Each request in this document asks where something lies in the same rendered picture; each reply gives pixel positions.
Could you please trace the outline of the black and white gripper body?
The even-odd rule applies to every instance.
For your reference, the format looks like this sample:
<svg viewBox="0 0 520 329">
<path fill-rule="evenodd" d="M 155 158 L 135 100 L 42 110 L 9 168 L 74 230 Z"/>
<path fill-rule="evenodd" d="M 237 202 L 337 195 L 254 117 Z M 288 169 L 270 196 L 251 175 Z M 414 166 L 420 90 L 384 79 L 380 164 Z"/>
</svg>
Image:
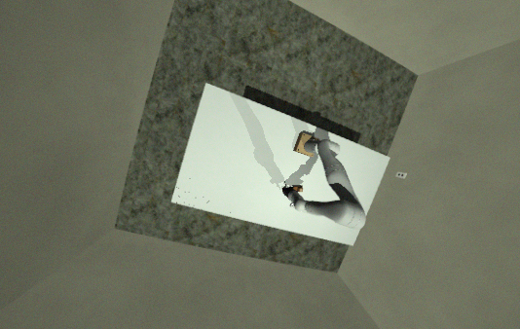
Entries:
<svg viewBox="0 0 520 329">
<path fill-rule="evenodd" d="M 291 186 L 288 188 L 283 189 L 283 193 L 285 196 L 288 197 L 288 199 L 291 201 L 291 196 L 293 194 L 299 194 L 297 191 L 295 191 Z M 300 195 L 300 194 L 299 194 Z M 294 207 L 293 202 L 289 205 L 291 208 Z"/>
</svg>

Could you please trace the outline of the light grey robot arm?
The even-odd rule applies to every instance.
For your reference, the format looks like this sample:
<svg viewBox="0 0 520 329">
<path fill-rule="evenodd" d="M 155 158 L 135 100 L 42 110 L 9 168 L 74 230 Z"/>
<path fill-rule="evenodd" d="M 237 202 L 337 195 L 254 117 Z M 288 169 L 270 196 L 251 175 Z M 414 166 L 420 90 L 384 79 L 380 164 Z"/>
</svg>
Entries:
<svg viewBox="0 0 520 329">
<path fill-rule="evenodd" d="M 321 141 L 309 139 L 304 148 L 307 152 L 320 156 L 326 180 L 339 200 L 306 201 L 301 195 L 293 194 L 291 201 L 294 208 L 316 216 L 325 216 L 351 229 L 361 229 L 366 221 L 365 212 L 354 193 L 344 166 L 335 158 L 340 152 L 339 144 L 327 139 Z"/>
</svg>

